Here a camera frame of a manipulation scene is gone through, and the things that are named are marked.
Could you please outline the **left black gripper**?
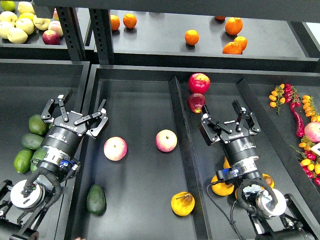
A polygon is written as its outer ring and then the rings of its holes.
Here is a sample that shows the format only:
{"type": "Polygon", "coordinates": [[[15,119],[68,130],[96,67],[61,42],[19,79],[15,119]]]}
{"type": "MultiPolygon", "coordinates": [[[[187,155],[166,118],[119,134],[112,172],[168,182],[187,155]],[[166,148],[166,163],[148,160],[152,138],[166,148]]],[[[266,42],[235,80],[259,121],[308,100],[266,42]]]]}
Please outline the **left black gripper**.
{"type": "Polygon", "coordinates": [[[61,151],[73,158],[85,135],[96,139],[107,127],[109,118],[103,99],[96,112],[83,116],[75,111],[67,112],[65,104],[69,96],[60,94],[50,98],[41,114],[44,123],[52,123],[52,127],[44,137],[41,147],[61,151]],[[52,114],[59,107],[61,115],[53,118],[52,114]]]}

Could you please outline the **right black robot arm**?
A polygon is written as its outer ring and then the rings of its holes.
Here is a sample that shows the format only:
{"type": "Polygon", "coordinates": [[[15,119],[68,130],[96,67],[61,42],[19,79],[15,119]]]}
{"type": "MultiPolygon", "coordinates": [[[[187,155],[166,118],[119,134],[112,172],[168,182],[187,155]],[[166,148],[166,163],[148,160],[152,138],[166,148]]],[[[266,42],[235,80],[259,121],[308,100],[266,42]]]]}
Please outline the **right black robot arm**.
{"type": "Polygon", "coordinates": [[[272,188],[258,170],[259,156],[253,136],[261,128],[255,114],[237,100],[232,106],[237,118],[226,122],[215,120],[207,105],[201,108],[198,128],[206,144],[220,143],[229,163],[229,167],[215,173],[217,179],[207,185],[206,192],[222,185],[233,187],[236,193],[233,205],[247,212],[257,240],[318,240],[320,233],[296,199],[272,188]]]}

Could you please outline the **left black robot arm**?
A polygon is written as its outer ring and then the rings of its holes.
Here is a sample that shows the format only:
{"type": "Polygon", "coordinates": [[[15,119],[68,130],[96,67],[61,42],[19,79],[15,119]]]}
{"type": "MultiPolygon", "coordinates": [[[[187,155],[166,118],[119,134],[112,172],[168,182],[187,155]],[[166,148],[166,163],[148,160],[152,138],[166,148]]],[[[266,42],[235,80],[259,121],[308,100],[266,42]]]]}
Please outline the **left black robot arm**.
{"type": "Polygon", "coordinates": [[[36,170],[25,180],[0,184],[0,238],[37,240],[39,227],[49,208],[64,194],[62,182],[74,178],[81,163],[75,154],[85,136],[98,137],[108,125],[103,99],[96,112],[82,115],[68,111],[67,95],[47,101],[40,116],[51,125],[40,145],[43,159],[30,160],[36,170]]]}

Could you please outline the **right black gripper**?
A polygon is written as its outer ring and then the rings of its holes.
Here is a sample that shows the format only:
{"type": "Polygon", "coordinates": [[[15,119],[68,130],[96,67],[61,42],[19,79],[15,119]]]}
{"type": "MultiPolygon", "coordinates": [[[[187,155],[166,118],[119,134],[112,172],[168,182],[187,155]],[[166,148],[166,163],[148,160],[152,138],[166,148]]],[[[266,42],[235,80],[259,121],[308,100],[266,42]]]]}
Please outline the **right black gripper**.
{"type": "Polygon", "coordinates": [[[205,143],[210,146],[221,142],[230,166],[244,161],[255,162],[259,159],[253,136],[261,132],[255,114],[242,107],[237,100],[232,102],[237,119],[219,122],[211,116],[206,104],[201,108],[202,117],[198,126],[205,143]]]}

